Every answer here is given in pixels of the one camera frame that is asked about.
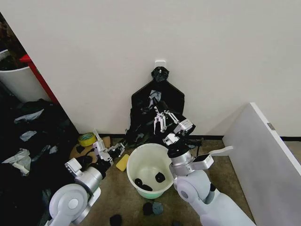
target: red pole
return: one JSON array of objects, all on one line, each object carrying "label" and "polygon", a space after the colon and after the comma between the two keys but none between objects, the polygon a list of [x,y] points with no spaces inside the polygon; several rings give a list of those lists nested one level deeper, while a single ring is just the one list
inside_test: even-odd
[{"label": "red pole", "polygon": [[27,63],[30,69],[32,70],[33,74],[36,76],[37,80],[40,82],[41,86],[45,90],[45,92],[48,94],[51,101],[55,104],[60,104],[55,97],[54,93],[51,91],[50,87],[47,85],[46,81],[44,80],[43,76],[39,73],[37,67],[34,65],[28,54],[24,55],[21,59],[21,62]]}]

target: white wall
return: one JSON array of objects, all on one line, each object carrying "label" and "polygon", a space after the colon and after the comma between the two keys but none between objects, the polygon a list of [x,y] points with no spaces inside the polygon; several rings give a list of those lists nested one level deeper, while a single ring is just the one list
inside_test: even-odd
[{"label": "white wall", "polygon": [[194,134],[254,101],[300,136],[299,0],[2,0],[1,12],[79,132],[124,133],[130,97],[167,60]]}]

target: black clothing pile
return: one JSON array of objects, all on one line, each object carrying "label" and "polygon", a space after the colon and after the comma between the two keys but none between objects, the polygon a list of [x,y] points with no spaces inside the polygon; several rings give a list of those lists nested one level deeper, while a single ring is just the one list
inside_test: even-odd
[{"label": "black clothing pile", "polygon": [[32,159],[28,176],[0,164],[0,219],[11,226],[39,225],[51,196],[73,182],[64,164],[79,134],[61,106],[42,99],[22,104],[2,84],[0,105],[0,161],[20,148]]}]

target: yellow sponge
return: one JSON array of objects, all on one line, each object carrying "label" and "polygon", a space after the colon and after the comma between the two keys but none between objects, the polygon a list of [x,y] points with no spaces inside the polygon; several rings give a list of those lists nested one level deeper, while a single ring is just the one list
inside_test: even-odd
[{"label": "yellow sponge", "polygon": [[127,161],[128,161],[128,158],[129,158],[130,156],[128,155],[128,154],[125,154],[121,159],[120,159],[120,161],[119,162],[117,162],[117,164],[116,164],[116,167],[120,170],[120,171],[125,171],[126,170],[126,168],[127,168]]}]

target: metal hinge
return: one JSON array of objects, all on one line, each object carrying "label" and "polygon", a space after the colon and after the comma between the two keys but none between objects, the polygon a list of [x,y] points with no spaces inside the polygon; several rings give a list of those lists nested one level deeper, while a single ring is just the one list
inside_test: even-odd
[{"label": "metal hinge", "polygon": [[275,127],[273,127],[272,123],[268,122],[267,124],[271,130],[275,130]]}]

